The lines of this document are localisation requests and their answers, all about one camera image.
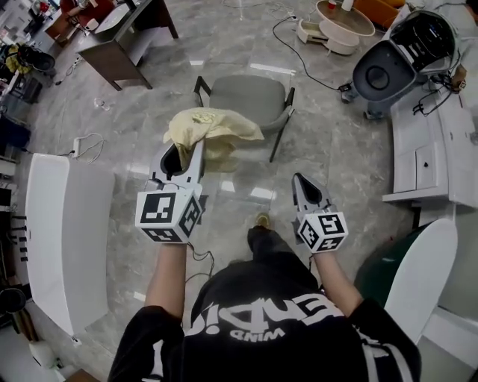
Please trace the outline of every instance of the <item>black t-shirt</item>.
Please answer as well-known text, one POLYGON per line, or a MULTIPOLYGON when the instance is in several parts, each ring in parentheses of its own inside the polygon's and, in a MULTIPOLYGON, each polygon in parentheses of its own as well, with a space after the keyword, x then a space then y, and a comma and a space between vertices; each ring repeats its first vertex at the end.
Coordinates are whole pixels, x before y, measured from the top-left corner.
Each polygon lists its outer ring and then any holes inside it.
POLYGON ((108 380, 420 380, 418 349, 375 301, 346 318, 319 290, 260 263, 217 273, 202 288, 192 323, 184 333, 161 307, 142 308, 108 380))

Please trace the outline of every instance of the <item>green object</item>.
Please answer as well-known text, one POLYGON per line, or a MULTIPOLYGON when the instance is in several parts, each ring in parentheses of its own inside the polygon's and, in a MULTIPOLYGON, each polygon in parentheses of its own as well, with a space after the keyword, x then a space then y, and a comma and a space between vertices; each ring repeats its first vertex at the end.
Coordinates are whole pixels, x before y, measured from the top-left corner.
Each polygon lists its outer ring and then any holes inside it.
POLYGON ((372 254, 364 261, 354 282, 364 298, 373 298, 385 308, 391 285, 406 253, 428 225, 412 231, 398 240, 391 248, 372 254))

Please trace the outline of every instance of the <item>black pants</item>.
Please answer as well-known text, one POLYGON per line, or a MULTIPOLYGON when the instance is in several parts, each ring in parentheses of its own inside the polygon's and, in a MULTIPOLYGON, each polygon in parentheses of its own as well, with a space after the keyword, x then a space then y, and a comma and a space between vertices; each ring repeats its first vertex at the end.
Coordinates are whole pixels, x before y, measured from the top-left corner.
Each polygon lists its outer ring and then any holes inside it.
POLYGON ((277 232, 257 225, 249 229, 247 242, 252 261, 269 266, 304 287, 318 289, 317 279, 277 232))

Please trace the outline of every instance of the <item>gray chair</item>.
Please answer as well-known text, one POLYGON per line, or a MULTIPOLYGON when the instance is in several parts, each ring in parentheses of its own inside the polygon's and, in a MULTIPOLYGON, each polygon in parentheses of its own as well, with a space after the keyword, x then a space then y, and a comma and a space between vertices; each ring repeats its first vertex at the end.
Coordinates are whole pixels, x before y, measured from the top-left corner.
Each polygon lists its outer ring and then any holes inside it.
POLYGON ((292 101, 295 89, 291 87, 285 99, 284 85, 257 75, 229 75, 218 78, 211 89, 199 76, 194 92, 200 107, 204 107, 201 88, 209 96, 209 107, 233 110, 245 116, 257 123, 264 135, 278 133, 269 159, 272 162, 285 125, 294 112, 292 101))

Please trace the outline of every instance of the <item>dark brown desk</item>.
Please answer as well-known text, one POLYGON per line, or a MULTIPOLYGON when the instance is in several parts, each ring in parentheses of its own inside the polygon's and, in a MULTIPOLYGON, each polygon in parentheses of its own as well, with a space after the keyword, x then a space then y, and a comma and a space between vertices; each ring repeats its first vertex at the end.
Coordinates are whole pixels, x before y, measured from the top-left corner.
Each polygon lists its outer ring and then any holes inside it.
POLYGON ((178 38, 164 0, 143 0, 114 27, 91 33, 78 53, 116 90, 121 90, 116 81, 134 79, 152 89, 137 64, 158 29, 165 27, 173 38, 178 38))

